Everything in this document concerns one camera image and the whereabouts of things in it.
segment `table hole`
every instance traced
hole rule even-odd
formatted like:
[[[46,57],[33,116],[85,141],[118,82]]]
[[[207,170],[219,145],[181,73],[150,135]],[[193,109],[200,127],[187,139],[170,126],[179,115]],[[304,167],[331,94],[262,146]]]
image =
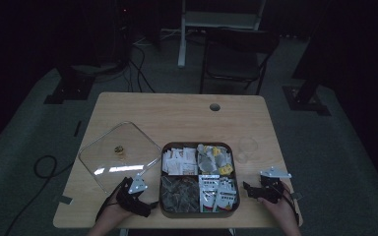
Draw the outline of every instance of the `table hole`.
[[[219,111],[219,110],[221,109],[221,107],[220,107],[219,104],[212,103],[212,104],[210,105],[210,109],[211,109],[212,111]]]

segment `white desk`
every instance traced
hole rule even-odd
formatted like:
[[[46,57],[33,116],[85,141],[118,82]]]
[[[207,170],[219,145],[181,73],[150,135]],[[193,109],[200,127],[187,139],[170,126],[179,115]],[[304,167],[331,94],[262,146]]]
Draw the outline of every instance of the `white desk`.
[[[186,0],[182,0],[182,34],[180,36],[180,49],[177,66],[179,68],[183,68],[185,66],[186,27],[229,27],[235,29],[257,30],[260,25],[265,5],[266,0],[262,0],[257,14],[193,12],[186,11]]]

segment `black chair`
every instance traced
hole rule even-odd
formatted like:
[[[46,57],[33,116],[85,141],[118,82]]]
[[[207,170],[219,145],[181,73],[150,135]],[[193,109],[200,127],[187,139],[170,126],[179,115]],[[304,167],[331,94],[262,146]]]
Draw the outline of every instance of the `black chair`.
[[[199,93],[203,92],[205,79],[247,83],[244,89],[259,80],[256,90],[258,95],[267,62],[278,45],[279,37],[270,32],[250,29],[209,29],[205,42]]]

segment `white packet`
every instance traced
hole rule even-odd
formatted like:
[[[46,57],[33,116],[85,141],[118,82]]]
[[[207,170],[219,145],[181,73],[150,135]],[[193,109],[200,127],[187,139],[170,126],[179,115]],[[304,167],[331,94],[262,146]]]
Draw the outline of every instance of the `white packet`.
[[[216,197],[217,189],[201,188],[199,191],[201,212],[213,212]]]
[[[166,160],[167,173],[169,175],[180,175],[180,161],[172,158]]]
[[[190,147],[183,148],[183,160],[185,163],[196,164],[195,158],[196,149]]]
[[[181,163],[180,174],[181,175],[198,175],[198,165],[189,164],[189,163]]]
[[[219,185],[219,175],[199,175],[199,188],[216,190]]]
[[[214,203],[213,212],[230,211],[234,204],[237,192],[226,188],[219,188]]]
[[[167,161],[171,159],[171,151],[168,150],[163,154],[162,162],[161,162],[161,170],[164,172],[168,172],[167,170]]]
[[[172,148],[171,151],[172,151],[172,156],[171,156],[172,158],[183,160],[183,149]]]

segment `wooden table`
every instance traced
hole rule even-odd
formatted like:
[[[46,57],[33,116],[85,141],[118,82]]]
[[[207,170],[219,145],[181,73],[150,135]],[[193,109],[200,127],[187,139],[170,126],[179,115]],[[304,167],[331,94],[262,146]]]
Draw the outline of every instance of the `wooden table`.
[[[212,111],[216,103],[219,111]],[[120,122],[131,121],[158,146],[170,142],[223,142],[234,156],[238,141],[252,137],[259,149],[246,164],[235,162],[240,206],[228,218],[170,219],[159,207],[148,218],[131,216],[121,228],[249,228],[275,227],[272,216],[248,198],[242,182],[259,186],[259,170],[276,166],[286,170],[272,120],[263,97],[256,95],[152,94],[104,92],[95,105],[82,147]],[[143,178],[150,187],[140,199],[150,203],[158,199],[160,164]],[[289,180],[284,180],[292,189]],[[70,205],[59,204],[53,223],[59,228],[92,227],[101,204],[107,197],[84,164],[77,158],[63,196],[72,198]]]

